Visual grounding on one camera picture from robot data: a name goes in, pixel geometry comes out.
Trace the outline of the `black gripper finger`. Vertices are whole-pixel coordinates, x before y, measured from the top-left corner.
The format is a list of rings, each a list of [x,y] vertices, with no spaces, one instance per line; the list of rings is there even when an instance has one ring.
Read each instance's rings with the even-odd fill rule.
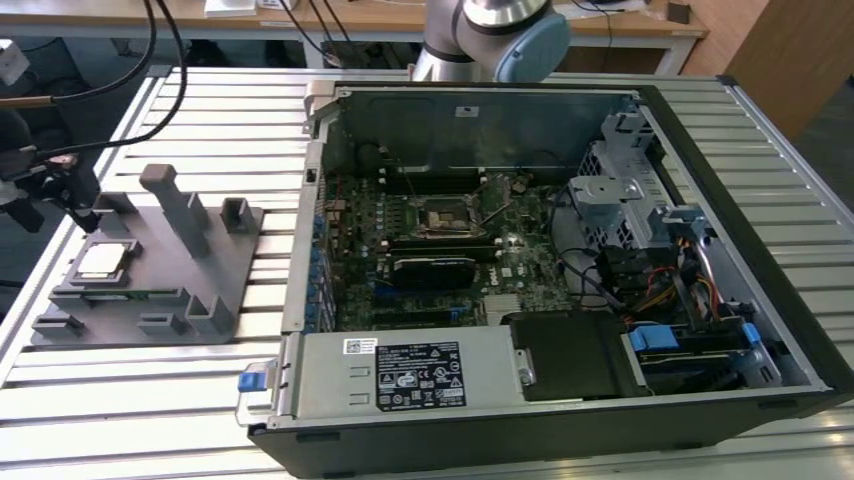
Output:
[[[2,153],[2,213],[30,233],[36,233],[44,216],[34,207],[30,193],[19,185],[34,174],[34,149],[12,149]]]
[[[86,233],[99,226],[100,216],[94,204],[100,195],[100,183],[78,154],[54,156],[35,167],[36,197],[56,206]]]

